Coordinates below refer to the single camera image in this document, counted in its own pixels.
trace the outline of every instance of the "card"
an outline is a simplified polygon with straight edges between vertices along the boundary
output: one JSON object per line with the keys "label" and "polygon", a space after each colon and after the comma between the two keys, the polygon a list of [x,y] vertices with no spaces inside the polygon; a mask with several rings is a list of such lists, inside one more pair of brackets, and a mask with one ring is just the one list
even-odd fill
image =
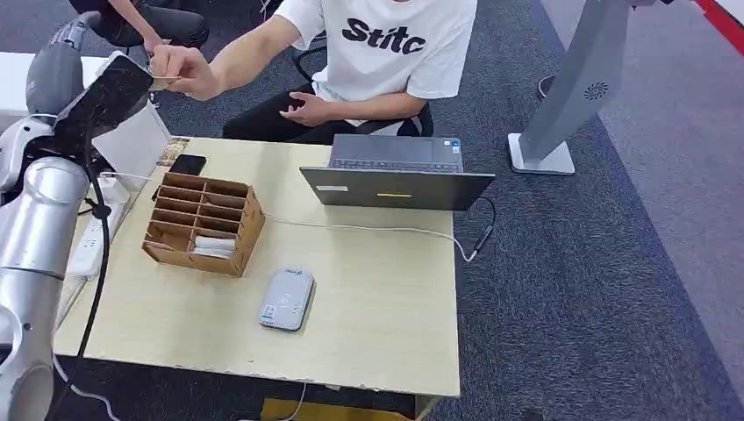
{"label": "card", "polygon": [[150,87],[150,91],[165,90],[171,83],[181,79],[181,77],[154,77],[154,79],[155,81],[153,82],[153,86]]}

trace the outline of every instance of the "gray carpet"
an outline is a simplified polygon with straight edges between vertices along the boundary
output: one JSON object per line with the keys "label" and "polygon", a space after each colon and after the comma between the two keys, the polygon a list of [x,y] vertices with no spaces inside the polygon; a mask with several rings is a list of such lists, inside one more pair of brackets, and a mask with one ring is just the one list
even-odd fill
{"label": "gray carpet", "polygon": [[[567,46],[584,0],[542,3]],[[599,115],[742,398],[744,60],[676,1],[632,14],[623,69]]]}
{"label": "gray carpet", "polygon": [[[197,7],[220,27],[208,55],[250,26],[248,6],[229,3]],[[68,17],[62,5],[43,4],[44,13],[28,9],[40,0],[13,12],[11,20],[33,25],[5,25],[9,17],[2,18],[0,49],[31,52],[44,36],[26,35],[25,28]],[[498,223],[478,259],[458,268],[462,398],[442,402],[432,419],[511,421],[526,410],[564,421],[744,419],[598,118],[569,142],[577,176],[509,170],[506,134],[526,125],[538,106],[533,84],[557,69],[561,51],[538,1],[482,0],[461,94],[433,104],[437,134],[462,138],[466,168],[497,173],[488,195]],[[216,134],[232,114],[299,82],[283,56],[257,83],[214,102],[163,95],[161,113],[173,133]],[[490,220],[486,206],[476,209],[456,216],[456,234],[466,244]],[[101,361],[88,364],[82,386],[110,395],[126,419],[230,420],[255,416],[263,395],[299,393],[281,382]],[[392,394],[316,387],[308,397],[411,410],[410,399]],[[104,419],[99,406],[80,399],[70,399],[63,415]]]}

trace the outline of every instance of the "man's arm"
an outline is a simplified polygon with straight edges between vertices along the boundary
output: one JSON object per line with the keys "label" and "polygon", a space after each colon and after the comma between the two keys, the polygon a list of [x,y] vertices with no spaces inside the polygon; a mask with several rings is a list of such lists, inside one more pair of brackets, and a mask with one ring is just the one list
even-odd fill
{"label": "man's arm", "polygon": [[392,120],[410,118],[421,111],[426,100],[415,96],[398,93],[380,95],[367,101],[331,102],[305,94],[292,92],[294,99],[304,101],[298,109],[281,111],[285,118],[301,125],[315,127],[330,120]]}
{"label": "man's arm", "polygon": [[139,35],[145,40],[147,51],[152,52],[155,46],[163,43],[158,32],[140,15],[131,0],[109,0],[109,4],[129,25],[139,32]]}
{"label": "man's arm", "polygon": [[211,64],[195,48],[158,46],[150,70],[156,77],[181,76],[168,90],[206,101],[251,82],[271,59],[299,38],[300,32],[289,20],[274,15],[228,44]]}
{"label": "man's arm", "polygon": [[211,62],[219,93],[249,84],[279,53],[300,38],[286,18],[272,16],[259,27],[228,44]]}

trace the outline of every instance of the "wooden organizer box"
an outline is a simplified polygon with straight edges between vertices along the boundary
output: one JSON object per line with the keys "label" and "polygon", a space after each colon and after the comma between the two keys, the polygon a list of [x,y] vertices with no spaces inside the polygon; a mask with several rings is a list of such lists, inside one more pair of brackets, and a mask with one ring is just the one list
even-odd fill
{"label": "wooden organizer box", "polygon": [[[166,173],[142,249],[161,263],[240,277],[265,221],[251,186]],[[198,235],[235,239],[232,257],[192,253]]]}

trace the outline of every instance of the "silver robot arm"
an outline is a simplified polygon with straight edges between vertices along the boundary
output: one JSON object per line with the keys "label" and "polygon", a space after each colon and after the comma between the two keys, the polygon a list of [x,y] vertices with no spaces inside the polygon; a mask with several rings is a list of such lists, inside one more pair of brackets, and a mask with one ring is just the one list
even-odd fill
{"label": "silver robot arm", "polygon": [[[3,137],[15,138],[20,146],[49,130],[25,118]],[[0,145],[8,147],[2,140]],[[25,171],[20,195],[0,208],[0,317],[8,347],[0,366],[0,420],[43,420],[52,402],[54,321],[88,186],[80,166],[42,158]]]}
{"label": "silver robot arm", "polygon": [[[62,28],[29,68],[29,111],[53,116],[23,118],[0,136],[0,421],[47,416],[54,395],[55,320],[77,212],[97,173],[115,169],[97,154],[92,139],[144,106],[153,83],[128,57],[114,54],[82,89],[79,48],[90,18],[80,16]],[[93,212],[105,232],[106,213],[103,206]],[[102,270],[96,302],[103,284]],[[92,311],[79,355],[94,316]]]}

